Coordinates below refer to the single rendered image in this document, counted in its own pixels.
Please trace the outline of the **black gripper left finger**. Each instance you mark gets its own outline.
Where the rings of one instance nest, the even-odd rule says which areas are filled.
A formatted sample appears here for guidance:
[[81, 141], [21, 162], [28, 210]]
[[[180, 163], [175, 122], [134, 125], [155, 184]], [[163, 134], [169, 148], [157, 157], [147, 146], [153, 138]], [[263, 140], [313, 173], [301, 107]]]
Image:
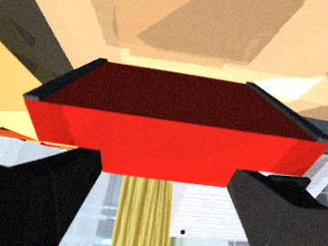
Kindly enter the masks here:
[[0, 164], [0, 246], [59, 246], [102, 170], [101, 150], [82, 148]]

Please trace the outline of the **orange-handled awl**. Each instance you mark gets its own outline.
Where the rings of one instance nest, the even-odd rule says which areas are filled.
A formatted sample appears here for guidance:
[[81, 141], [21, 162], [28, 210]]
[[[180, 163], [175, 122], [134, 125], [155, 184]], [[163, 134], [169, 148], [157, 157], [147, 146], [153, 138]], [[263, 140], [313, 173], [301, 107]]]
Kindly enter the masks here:
[[0, 127], [0, 135], [6, 136], [6, 137], [11, 137], [11, 138], [22, 138], [22, 139], [29, 139], [29, 140], [37, 141], [37, 139], [30, 138], [26, 135], [20, 134], [16, 131], [13, 131], [13, 130], [11, 130], [9, 128], [5, 128], [5, 127]]

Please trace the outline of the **pale yellow panel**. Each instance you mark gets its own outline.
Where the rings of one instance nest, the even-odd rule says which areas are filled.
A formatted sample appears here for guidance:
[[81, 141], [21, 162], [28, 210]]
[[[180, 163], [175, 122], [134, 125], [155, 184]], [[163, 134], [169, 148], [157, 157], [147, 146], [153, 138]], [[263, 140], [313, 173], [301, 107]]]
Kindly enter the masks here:
[[37, 139], [22, 94], [72, 70], [36, 0], [0, 0], [0, 126]]

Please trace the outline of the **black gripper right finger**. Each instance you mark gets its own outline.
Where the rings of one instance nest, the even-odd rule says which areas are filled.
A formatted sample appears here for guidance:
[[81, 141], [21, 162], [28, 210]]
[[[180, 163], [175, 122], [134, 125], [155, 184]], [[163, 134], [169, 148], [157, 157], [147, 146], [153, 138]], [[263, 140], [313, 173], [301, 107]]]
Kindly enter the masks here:
[[254, 170], [226, 188], [250, 246], [328, 246], [327, 206]]

